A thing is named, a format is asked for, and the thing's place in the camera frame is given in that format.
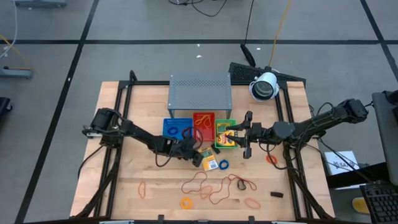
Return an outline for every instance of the wooden tabletop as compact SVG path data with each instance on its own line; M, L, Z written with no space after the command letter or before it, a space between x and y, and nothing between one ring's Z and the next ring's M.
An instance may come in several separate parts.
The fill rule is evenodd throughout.
M99 93L98 108L113 108L116 99L118 82L103 82ZM288 83L289 96L295 122L310 118L305 89L301 82ZM129 107L128 119L136 125L152 133L161 135L163 119L169 117L167 111L167 99L169 86L139 85L133 86ZM253 122L261 122L262 126L271 127L277 118L277 110L274 100L256 102L252 99L247 86L232 86L233 110L231 119L240 123L244 119L246 111L253 112ZM281 102L284 108L284 117L287 113L284 105L284 97L281 92ZM176 111L175 117L192 117L194 111ZM225 119L224 111L214 111L216 119ZM85 157L98 148L100 139L89 139ZM205 142L203 146L209 146L211 142ZM318 147L315 140L308 144ZM285 166L282 157L282 145L277 146L271 154L276 156L278 166ZM105 150L91 158L81 171L76 188L76 194L72 205L71 215L76 215L88 203L100 181ZM155 165L155 155L147 149L143 143L133 138L125 138L123 152L119 168L118 182L114 198L113 219L132 220L156 220L158 215L164 215L166 220L247 220L254 215L256 220L294 220L292 197L288 174L285 170L277 170L266 161L266 152L257 144L252 144L252 158L243 159L243 149L222 149L216 155L220 162L222 159L229 161L226 170L211 170L207 172L208 179L203 186L210 185L213 191L221 188L221 180L229 174L236 174L244 179L253 181L257 190L253 191L248 184L246 190L239 190L234 180L229 187L229 198L213 205L207 199L201 199L198 193L184 194L181 186L189 181L203 168L194 167L191 161L171 159L163 168ZM159 156L159 164L166 160ZM318 151L305 147L302 149L302 160L307 178L308 189L318 203L334 216L330 194L323 171L322 160ZM186 184L184 190L199 189L200 182L205 178L203 174ZM138 187L141 182L146 184L146 196L140 198ZM211 199L218 201L227 196L227 182L223 184L220 193L213 194ZM270 192L282 192L283 198L271 197ZM305 216L302 194L297 187L301 214ZM101 214L104 215L108 191L103 196ZM180 206L181 199L188 197L193 201L193 207L185 210ZM246 198L257 200L259 209L249 208L245 203Z

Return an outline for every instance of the red box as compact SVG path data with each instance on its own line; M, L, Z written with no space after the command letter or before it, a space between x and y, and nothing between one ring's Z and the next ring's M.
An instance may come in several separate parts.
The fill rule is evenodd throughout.
M194 113L193 114L193 127L201 132L204 141L214 141L215 136L215 117L214 113Z

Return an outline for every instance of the blue rubber band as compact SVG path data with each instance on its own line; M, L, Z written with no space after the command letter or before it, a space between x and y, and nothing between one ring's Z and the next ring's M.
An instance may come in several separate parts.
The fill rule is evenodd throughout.
M223 159L220 164L218 165L220 170L225 170L229 167L229 162L226 159Z
M167 130L167 133L168 133L168 134L171 134L171 135L177 134L177 133L178 133L178 128L176 128L176 127L171 127L171 128L169 128L169 129Z

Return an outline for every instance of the concrete floor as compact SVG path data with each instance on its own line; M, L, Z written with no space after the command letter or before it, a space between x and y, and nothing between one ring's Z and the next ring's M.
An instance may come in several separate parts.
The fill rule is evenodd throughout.
M367 0L386 40L398 39L398 2ZM63 9L21 8L19 39L78 40L93 0L68 0ZM198 7L216 12L223 1L204 1ZM216 17L205 17L191 6L173 6L167 0L99 0L87 39L244 39L250 1L230 0ZM287 0L256 0L249 39L273 39ZM0 2L0 34L11 39L13 7ZM293 1L280 39L377 40L365 11L357 0ZM0 129L0 217L14 222L76 44L19 44L34 68L31 80L1 78L0 96L10 97L14 110ZM270 44L249 44L258 66L264 67ZM398 57L398 45L389 45ZM26 216L26 222L67 218L77 183L76 172L86 145L81 134L94 114L100 84L124 80L133 69L140 80L168 80L173 72L226 72L230 62L247 64L239 44L85 45L63 107L49 154ZM12 51L0 66L23 66ZM310 104L337 104L346 98L371 101L371 93L396 90L386 56L376 45L277 45L272 66L307 79ZM325 142L337 150L353 150L360 163L384 161L376 119L370 109L366 122L331 129ZM370 221L367 216L347 214L350 192L332 191L336 215L344 220Z

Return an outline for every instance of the white camera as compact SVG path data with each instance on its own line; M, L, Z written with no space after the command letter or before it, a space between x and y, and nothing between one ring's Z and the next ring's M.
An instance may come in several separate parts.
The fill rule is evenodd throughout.
M249 85L249 91L252 97L262 102L264 100L273 99L279 92L279 85L276 76L271 72L266 72L260 77L255 77L255 81Z

